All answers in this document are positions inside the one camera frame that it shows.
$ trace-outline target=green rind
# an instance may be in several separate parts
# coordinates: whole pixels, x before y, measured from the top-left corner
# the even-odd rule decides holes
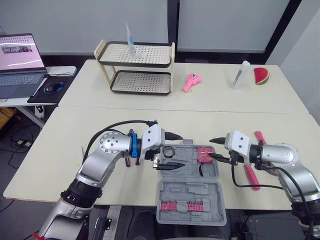
[[[265,79],[263,79],[263,80],[261,80],[260,82],[257,82],[256,84],[257,85],[263,85],[263,84],[265,84],[267,81],[268,81],[268,79],[269,79],[269,72],[268,72],[268,76],[266,76],[266,78]]]

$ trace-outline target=mouse pad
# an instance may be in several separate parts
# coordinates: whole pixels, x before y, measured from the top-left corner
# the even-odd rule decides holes
[[[68,90],[74,76],[50,76],[38,89],[34,96],[28,99],[28,103],[59,103],[61,98],[64,96],[65,92]],[[47,94],[44,92],[44,88],[48,83],[59,83],[63,82],[63,88],[52,94]]]

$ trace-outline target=white bottle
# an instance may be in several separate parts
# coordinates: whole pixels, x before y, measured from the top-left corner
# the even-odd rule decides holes
[[[249,70],[249,67],[250,67],[250,62],[248,61],[243,61],[239,71],[238,71],[238,74],[236,75],[235,77],[235,80],[232,84],[232,88],[234,90],[237,90],[240,88],[242,82],[245,80],[246,78],[246,75],[247,75],[247,72]]]

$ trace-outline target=molded compartment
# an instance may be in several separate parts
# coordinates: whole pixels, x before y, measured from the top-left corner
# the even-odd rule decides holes
[[[217,181],[201,179],[189,182],[187,179],[163,179],[159,183],[156,220],[160,224],[224,226],[227,223],[226,209]],[[161,210],[161,202],[175,201],[177,210]],[[185,211],[188,202],[203,203],[204,211]]]
[[[204,163],[200,176],[198,148],[212,146],[193,145],[184,139],[181,145],[165,145],[174,149],[173,157],[165,157],[161,149],[160,163],[178,162],[185,164],[171,171],[162,171],[157,190],[156,220],[160,224],[224,226],[227,223],[225,202],[220,183],[217,161]],[[176,203],[176,210],[161,210],[161,203]],[[204,211],[188,211],[188,202],[203,203]]]

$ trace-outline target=desk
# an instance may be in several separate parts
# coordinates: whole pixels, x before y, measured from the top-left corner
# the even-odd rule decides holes
[[[64,74],[64,73],[76,73],[76,67],[75,66],[47,66],[46,71],[50,75],[55,74]],[[47,78],[44,78],[42,83],[39,86],[42,86],[42,84],[47,80]],[[20,112],[22,112],[24,115],[26,115],[30,120],[32,120],[34,123],[39,125],[41,128],[44,126],[44,122],[38,118],[34,112],[30,111],[27,107],[30,106],[45,106],[45,105],[54,105],[56,103],[29,103],[27,102],[29,97],[20,97],[20,98],[8,98],[6,101],[4,99],[1,99],[0,101],[0,108],[17,108]]]
[[[87,60],[59,106],[307,114],[306,107],[280,68],[276,65],[264,65],[264,67],[270,72],[270,79],[265,85],[256,85],[254,72],[250,70],[243,86],[239,90],[233,90],[231,83],[240,68],[239,64],[175,63],[173,92],[167,96],[147,96],[112,92],[97,61]],[[142,71],[152,70],[152,68],[142,68]],[[182,87],[189,73],[200,75],[202,83],[193,86],[192,92],[184,93]]]
[[[320,127],[309,114],[192,112],[168,110],[107,109],[94,107],[57,107],[40,132],[14,178],[4,191],[6,198],[48,201],[58,200],[67,189],[82,164],[81,146],[102,128],[124,120],[154,120],[169,132],[196,145],[210,145],[209,139],[224,137],[239,130],[254,141],[254,131],[262,131],[270,144],[290,143],[297,147],[302,163],[320,180]],[[125,133],[133,128],[141,137],[144,124],[117,127]],[[227,155],[222,145],[214,144],[217,153]],[[255,192],[237,188],[228,164],[218,163],[225,207],[248,210],[289,210],[290,203],[282,190],[262,188]],[[247,184],[242,165],[235,168],[236,179]],[[261,184],[279,185],[278,179],[264,171],[255,170]],[[120,159],[103,188],[96,204],[155,206],[156,189],[161,173],[152,169],[150,161],[125,167]]]

